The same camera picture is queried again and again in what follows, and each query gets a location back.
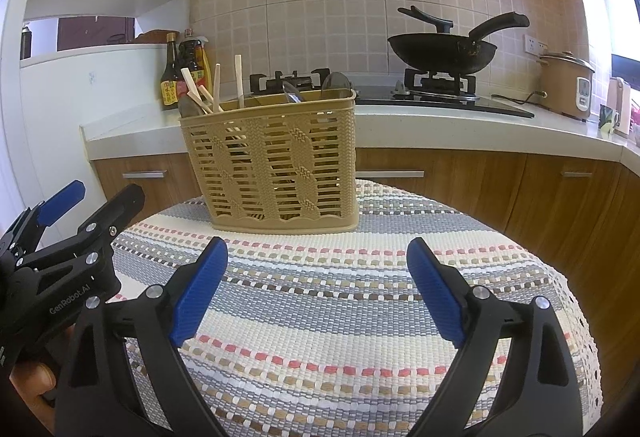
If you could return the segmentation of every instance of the tablecloth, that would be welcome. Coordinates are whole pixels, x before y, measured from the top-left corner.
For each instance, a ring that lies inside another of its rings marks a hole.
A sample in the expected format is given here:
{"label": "tablecloth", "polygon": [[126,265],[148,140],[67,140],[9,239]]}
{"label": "tablecloth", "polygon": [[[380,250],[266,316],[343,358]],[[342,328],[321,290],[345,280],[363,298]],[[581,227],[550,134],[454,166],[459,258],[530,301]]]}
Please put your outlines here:
{"label": "tablecloth", "polygon": [[[355,231],[249,235],[216,230],[202,198],[123,231],[113,242],[114,299],[167,282],[219,236],[228,268],[196,337],[180,352],[231,436],[404,436],[443,380],[443,340],[406,267],[424,237],[438,259],[498,298],[546,296],[568,342],[585,431],[600,416],[597,350],[566,279],[508,237],[439,202],[357,182]],[[504,370],[501,340],[470,423],[487,416]],[[146,409],[166,425],[135,340],[127,342]]]}

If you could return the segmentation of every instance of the black glass cooktop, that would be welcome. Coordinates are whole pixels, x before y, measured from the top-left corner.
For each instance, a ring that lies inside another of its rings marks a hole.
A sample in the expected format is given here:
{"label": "black glass cooktop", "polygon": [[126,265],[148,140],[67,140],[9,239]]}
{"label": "black glass cooktop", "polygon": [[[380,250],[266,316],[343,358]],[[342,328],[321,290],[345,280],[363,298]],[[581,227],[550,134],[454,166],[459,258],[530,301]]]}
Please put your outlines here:
{"label": "black glass cooktop", "polygon": [[441,109],[475,110],[476,112],[493,112],[507,114],[521,118],[533,118],[527,110],[518,109],[504,103],[490,100],[482,96],[475,96],[475,100],[466,101],[455,98],[441,98],[437,96],[408,96],[394,95],[393,87],[385,86],[357,86],[357,105],[411,105],[418,107],[439,107]]}

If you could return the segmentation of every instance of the wok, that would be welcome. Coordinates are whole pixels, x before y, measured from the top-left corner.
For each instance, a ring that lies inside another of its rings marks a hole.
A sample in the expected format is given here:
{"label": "wok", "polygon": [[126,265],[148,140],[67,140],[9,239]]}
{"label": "wok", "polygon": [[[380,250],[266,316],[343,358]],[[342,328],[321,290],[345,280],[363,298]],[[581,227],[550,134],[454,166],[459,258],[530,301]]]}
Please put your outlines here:
{"label": "wok", "polygon": [[497,46],[483,38],[511,27],[529,27],[529,19],[515,12],[501,14],[483,22],[469,36],[450,34],[454,23],[423,13],[415,6],[400,13],[433,24],[438,32],[399,34],[388,39],[391,49],[407,65],[424,73],[444,72],[469,75],[484,69],[494,59]]}

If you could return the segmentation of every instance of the tan plastic basket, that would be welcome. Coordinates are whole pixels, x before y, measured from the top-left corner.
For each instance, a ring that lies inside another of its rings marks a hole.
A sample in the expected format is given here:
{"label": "tan plastic basket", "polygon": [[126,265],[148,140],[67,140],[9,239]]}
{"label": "tan plastic basket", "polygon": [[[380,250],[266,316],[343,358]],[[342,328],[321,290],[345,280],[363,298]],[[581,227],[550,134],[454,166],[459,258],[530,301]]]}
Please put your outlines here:
{"label": "tan plastic basket", "polygon": [[331,233],[358,224],[355,93],[306,91],[225,102],[180,120],[191,164],[220,229]]}

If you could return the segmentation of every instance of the round table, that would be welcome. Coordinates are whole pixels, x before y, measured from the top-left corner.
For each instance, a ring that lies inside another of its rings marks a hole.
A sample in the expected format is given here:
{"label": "round table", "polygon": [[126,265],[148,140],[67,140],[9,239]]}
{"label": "round table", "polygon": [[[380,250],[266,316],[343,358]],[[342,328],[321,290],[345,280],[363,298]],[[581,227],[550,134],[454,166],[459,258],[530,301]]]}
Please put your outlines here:
{"label": "round table", "polygon": [[[423,237],[441,262],[500,299],[554,307],[574,359],[584,430],[600,416],[596,345],[566,279],[506,236],[446,205],[357,182],[350,233],[251,235],[214,229],[202,198],[123,231],[113,242],[134,298],[195,261],[213,236],[228,246],[226,274],[181,353],[230,436],[404,436],[455,355],[417,296],[405,250]],[[470,423],[487,416],[504,370],[501,340]],[[150,417],[166,424],[136,342],[129,358]]]}

